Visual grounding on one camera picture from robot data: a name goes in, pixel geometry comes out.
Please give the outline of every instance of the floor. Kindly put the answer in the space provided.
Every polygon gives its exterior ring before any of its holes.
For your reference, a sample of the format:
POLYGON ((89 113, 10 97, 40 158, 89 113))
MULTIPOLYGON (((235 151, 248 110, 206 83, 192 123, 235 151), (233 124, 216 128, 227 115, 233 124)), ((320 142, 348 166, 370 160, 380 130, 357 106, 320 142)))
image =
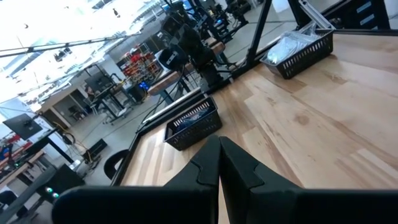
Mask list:
MULTIPOLYGON (((227 136, 308 189, 398 188, 398 39, 334 35, 331 56, 291 80, 259 65, 212 94, 227 136)), ((145 134, 121 185, 164 185, 205 139, 184 151, 145 134)), ((220 188, 219 223, 229 223, 220 188)))

